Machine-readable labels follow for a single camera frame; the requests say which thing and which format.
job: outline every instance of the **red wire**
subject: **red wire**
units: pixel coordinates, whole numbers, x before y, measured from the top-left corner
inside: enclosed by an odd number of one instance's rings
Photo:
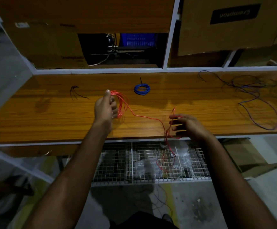
[[[137,116],[137,117],[144,117],[144,118],[148,118],[148,119],[152,119],[152,120],[157,120],[157,121],[159,121],[159,122],[162,124],[163,129],[164,129],[164,136],[165,136],[166,144],[167,144],[169,150],[171,151],[171,153],[173,154],[173,157],[174,157],[174,162],[173,162],[173,164],[172,164],[172,166],[174,166],[176,155],[175,155],[175,153],[172,151],[172,149],[171,149],[171,147],[170,147],[170,145],[169,145],[169,143],[168,143],[168,136],[169,136],[169,137],[172,137],[172,136],[170,135],[171,124],[169,125],[169,128],[166,130],[166,129],[165,129],[165,126],[164,126],[164,124],[163,124],[163,122],[162,122],[160,119],[152,118],[152,117],[147,117],[147,116],[140,116],[140,115],[134,114],[134,112],[132,111],[132,109],[129,107],[129,100],[128,100],[128,98],[127,98],[124,94],[122,94],[122,93],[120,93],[120,92],[114,90],[114,91],[111,91],[111,95],[112,95],[112,96],[116,96],[117,99],[118,99],[118,101],[119,101],[117,118],[121,118],[121,116],[125,113],[125,111],[127,111],[127,109],[129,109],[129,110],[132,112],[132,114],[133,114],[134,116]],[[160,170],[164,171],[164,169],[162,169],[163,164],[164,164],[164,159],[165,159],[165,158],[164,158],[164,153],[163,153],[162,159],[163,159],[163,161],[162,161],[162,166],[159,166],[159,164],[157,163],[157,160],[156,160],[156,164],[158,165],[158,167],[160,168]]]

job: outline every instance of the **metal wire rack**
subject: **metal wire rack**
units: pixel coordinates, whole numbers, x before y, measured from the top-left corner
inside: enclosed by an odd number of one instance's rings
[[[105,143],[92,185],[210,180],[201,148],[190,141],[172,141],[170,146],[177,155],[173,157],[160,143]]]

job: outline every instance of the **wooden tabletop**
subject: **wooden tabletop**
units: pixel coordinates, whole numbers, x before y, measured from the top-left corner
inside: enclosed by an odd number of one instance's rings
[[[277,72],[218,73],[226,81],[250,74],[267,82],[277,80]],[[146,96],[133,92],[135,85],[151,87]],[[0,109],[0,143],[58,142],[82,140],[94,119],[94,103],[106,89],[117,90],[129,98],[130,108],[138,115],[159,118],[168,126],[168,115],[186,113],[197,117],[215,135],[247,135],[277,133],[257,127],[238,103],[251,99],[236,92],[211,73],[144,73],[144,74],[85,74],[35,75],[27,81]],[[252,77],[240,78],[240,83],[252,82]],[[79,86],[77,93],[85,99],[70,97],[70,88]],[[261,97],[277,110],[277,86],[263,88]],[[273,127],[276,115],[260,100],[246,104],[256,122]],[[133,116],[128,110],[124,117],[113,121],[109,138],[163,137],[164,130],[156,120]]]

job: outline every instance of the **person's right arm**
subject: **person's right arm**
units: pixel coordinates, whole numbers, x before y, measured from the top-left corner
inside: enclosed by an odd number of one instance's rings
[[[215,189],[232,216],[235,228],[277,228],[277,220],[236,169],[220,142],[193,116],[170,115],[176,135],[188,136],[202,148]]]

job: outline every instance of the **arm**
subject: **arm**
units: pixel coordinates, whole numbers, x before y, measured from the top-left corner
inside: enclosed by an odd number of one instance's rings
[[[117,106],[109,90],[95,103],[95,120],[79,149],[50,185],[25,228],[74,228],[87,200],[102,146],[112,129]]]
[[[179,114],[171,115],[170,118],[175,119],[171,121],[172,125],[178,125],[172,127],[173,131],[178,131],[177,135],[189,136],[203,149],[213,183],[216,183],[216,192],[222,195],[222,200],[232,216],[233,227],[276,229],[276,219],[238,172],[216,137],[192,116]]]

